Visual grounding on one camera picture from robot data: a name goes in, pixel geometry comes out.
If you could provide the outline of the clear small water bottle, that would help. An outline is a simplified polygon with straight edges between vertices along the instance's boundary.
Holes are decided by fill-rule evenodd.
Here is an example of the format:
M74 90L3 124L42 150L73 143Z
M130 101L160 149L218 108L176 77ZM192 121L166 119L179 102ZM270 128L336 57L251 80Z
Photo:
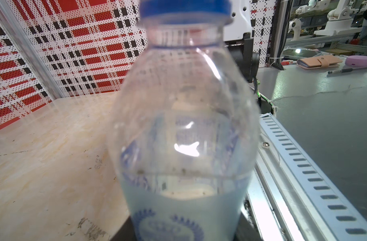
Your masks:
M139 241L231 241L259 109L223 42L227 18L142 19L147 47L113 105L108 150Z

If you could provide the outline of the blue bottle cap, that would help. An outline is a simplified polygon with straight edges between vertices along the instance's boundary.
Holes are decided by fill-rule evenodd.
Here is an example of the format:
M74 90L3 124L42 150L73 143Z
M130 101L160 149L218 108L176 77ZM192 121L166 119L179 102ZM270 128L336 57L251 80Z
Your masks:
M228 0L150 0L139 1L141 17L151 17L172 13L216 13L228 16L232 4Z

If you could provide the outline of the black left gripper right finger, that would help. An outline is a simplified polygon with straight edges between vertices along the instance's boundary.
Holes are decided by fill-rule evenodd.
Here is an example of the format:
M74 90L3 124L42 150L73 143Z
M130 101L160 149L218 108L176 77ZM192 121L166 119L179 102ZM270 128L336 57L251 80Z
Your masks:
M243 213L241 213L233 241L263 241L263 239Z

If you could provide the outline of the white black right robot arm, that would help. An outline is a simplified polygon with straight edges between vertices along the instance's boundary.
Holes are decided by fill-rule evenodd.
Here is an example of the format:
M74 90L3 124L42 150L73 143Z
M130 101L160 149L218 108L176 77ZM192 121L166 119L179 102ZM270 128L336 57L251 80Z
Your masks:
M244 78L253 83L259 68L259 54L253 51L253 27L249 1L231 1L231 23L224 28L224 42Z

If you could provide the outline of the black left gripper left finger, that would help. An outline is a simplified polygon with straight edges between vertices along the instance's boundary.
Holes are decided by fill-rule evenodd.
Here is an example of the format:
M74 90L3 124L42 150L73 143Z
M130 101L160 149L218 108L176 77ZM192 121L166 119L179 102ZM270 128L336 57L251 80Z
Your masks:
M110 241L137 241L135 229L130 216Z

